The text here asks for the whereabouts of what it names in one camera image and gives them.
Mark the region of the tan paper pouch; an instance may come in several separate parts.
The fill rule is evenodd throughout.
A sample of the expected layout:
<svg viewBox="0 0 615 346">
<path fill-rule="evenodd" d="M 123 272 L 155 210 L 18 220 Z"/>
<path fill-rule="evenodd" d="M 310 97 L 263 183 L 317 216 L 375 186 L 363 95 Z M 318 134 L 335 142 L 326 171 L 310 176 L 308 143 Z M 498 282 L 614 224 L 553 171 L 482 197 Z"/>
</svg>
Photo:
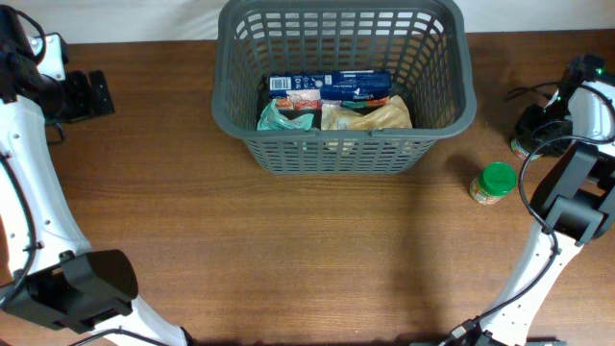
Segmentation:
<svg viewBox="0 0 615 346">
<path fill-rule="evenodd" d="M 322 107 L 322 131 L 369 131 L 411 129 L 409 110 L 400 96 L 388 98 L 383 106 L 361 114 L 357 111 L 326 104 Z"/>
</svg>

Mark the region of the green lid jar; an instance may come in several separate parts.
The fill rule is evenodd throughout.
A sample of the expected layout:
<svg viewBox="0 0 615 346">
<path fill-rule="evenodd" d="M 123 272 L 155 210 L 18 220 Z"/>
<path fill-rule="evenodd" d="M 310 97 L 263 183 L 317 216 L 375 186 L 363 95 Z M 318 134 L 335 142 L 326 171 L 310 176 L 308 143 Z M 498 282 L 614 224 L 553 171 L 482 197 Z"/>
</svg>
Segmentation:
<svg viewBox="0 0 615 346">
<path fill-rule="evenodd" d="M 494 161 L 474 179 L 469 188 L 471 197 L 483 205 L 493 205 L 517 185 L 515 170 L 505 162 Z"/>
</svg>

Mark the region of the small tin can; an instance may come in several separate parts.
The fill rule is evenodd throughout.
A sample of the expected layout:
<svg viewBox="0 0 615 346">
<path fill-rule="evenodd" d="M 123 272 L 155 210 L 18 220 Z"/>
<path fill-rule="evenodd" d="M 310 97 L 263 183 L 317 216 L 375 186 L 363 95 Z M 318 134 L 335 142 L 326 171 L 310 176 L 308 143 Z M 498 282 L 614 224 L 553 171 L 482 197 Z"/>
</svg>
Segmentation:
<svg viewBox="0 0 615 346">
<path fill-rule="evenodd" d="M 523 147 L 518 137 L 514 137 L 510 140 L 510 149 L 512 153 L 522 161 L 529 157 L 529 151 Z"/>
</svg>

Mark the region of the grey plastic basket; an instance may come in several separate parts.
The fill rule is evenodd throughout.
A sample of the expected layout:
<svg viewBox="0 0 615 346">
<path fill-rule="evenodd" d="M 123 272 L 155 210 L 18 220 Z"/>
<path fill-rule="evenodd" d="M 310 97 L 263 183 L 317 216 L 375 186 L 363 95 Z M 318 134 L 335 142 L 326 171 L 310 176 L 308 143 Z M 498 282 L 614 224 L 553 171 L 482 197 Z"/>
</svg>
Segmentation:
<svg viewBox="0 0 615 346">
<path fill-rule="evenodd" d="M 217 125 L 280 174 L 394 174 L 476 115 L 452 0 L 232 0 L 218 19 Z"/>
</svg>

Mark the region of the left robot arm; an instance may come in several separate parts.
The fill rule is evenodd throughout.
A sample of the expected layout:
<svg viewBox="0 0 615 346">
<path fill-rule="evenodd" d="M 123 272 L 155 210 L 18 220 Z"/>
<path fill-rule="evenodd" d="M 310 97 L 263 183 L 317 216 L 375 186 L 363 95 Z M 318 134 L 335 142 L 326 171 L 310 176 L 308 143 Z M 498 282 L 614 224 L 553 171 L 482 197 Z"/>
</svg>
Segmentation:
<svg viewBox="0 0 615 346">
<path fill-rule="evenodd" d="M 70 330 L 84 342 L 189 345 L 139 295 L 120 250 L 94 250 L 77 225 L 50 157 L 48 128 L 113 113 L 103 72 L 68 72 L 56 33 L 25 32 L 31 18 L 1 9 L 1 222 L 12 280 L 1 308 L 41 327 Z"/>
</svg>

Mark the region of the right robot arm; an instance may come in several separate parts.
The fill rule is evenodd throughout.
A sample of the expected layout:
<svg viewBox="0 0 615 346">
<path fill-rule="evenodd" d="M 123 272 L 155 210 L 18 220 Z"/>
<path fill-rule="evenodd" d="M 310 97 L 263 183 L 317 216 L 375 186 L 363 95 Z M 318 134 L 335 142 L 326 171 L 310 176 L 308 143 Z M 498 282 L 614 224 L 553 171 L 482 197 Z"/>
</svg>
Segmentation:
<svg viewBox="0 0 615 346">
<path fill-rule="evenodd" d="M 529 240 L 497 299 L 455 327 L 447 345 L 524 345 L 530 325 L 566 265 L 614 222 L 614 76 L 590 54 L 567 63 L 561 78 L 531 86 L 547 104 L 533 104 L 517 121 L 511 150 L 524 186 L 534 158 L 553 169 L 521 200 L 533 218 Z"/>
</svg>

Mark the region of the blue cardboard box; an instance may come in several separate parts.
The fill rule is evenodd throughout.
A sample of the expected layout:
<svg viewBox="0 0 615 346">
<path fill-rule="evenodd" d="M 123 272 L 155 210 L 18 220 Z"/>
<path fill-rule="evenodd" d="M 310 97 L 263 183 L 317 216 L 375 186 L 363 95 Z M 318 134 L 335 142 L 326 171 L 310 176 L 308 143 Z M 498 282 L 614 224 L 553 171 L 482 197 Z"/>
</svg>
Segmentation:
<svg viewBox="0 0 615 346">
<path fill-rule="evenodd" d="M 269 97 L 288 111 L 318 111 L 325 104 L 375 108 L 392 92 L 391 73 L 384 70 L 271 75 L 267 85 Z"/>
</svg>

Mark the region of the teal snack packet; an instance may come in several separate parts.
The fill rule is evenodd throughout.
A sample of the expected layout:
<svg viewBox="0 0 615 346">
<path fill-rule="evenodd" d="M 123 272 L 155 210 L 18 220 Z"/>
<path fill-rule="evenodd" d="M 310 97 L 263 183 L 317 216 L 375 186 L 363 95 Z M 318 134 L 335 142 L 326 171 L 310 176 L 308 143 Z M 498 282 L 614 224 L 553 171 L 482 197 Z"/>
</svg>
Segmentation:
<svg viewBox="0 0 615 346">
<path fill-rule="evenodd" d="M 260 114 L 254 141 L 298 145 L 315 139 L 312 111 L 281 110 L 277 101 L 268 103 Z"/>
</svg>

